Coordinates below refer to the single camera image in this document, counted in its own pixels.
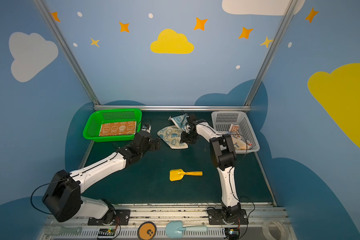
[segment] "robotic arm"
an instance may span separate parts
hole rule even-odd
[[[61,170],[53,176],[43,196],[43,203],[58,222],[72,217],[93,217],[103,223],[112,222],[115,218],[112,204],[105,199],[94,200],[81,194],[97,181],[139,161],[147,151],[160,149],[160,139],[152,138],[150,126],[142,128],[129,145],[103,160],[70,173]]]
[[[189,131],[182,132],[181,142],[192,144],[197,142],[199,135],[210,143],[213,165],[217,168],[221,182],[221,205],[223,220],[234,222],[241,215],[241,206],[235,187],[235,161],[236,152],[232,138],[229,134],[216,132],[204,120],[194,120],[194,114],[188,117]]]

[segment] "green mat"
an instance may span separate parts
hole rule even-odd
[[[181,112],[143,112],[143,118],[152,120],[151,134],[163,127],[173,125],[169,116]],[[211,126],[211,112],[196,112],[198,119],[205,119]],[[99,161],[121,147],[125,141],[95,142],[86,166]],[[239,197],[249,197],[254,202],[272,202],[260,166],[253,153],[237,155],[235,183]],[[169,171],[203,171],[203,176],[184,176],[182,180],[171,182]],[[171,149],[161,141],[161,150],[147,152],[139,162],[115,172],[98,181],[83,194],[93,199],[107,199],[112,204],[125,203],[195,203],[220,202],[221,185],[219,174],[212,165],[209,143],[200,137],[187,149]]]

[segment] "light blue shovel handle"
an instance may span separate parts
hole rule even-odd
[[[191,227],[185,227],[186,231],[190,231],[190,232],[206,232],[207,228],[206,226],[191,226]]]

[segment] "white basket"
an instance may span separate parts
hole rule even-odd
[[[217,131],[229,131],[231,124],[239,125],[239,134],[243,135],[252,146],[246,150],[236,150],[237,154],[257,152],[260,150],[259,142],[254,135],[253,128],[247,114],[240,111],[216,111],[212,113],[213,128]]]

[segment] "yellow shovel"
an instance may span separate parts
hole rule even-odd
[[[184,172],[182,169],[174,169],[169,171],[169,180],[177,181],[181,180],[184,175],[202,176],[203,172]]]

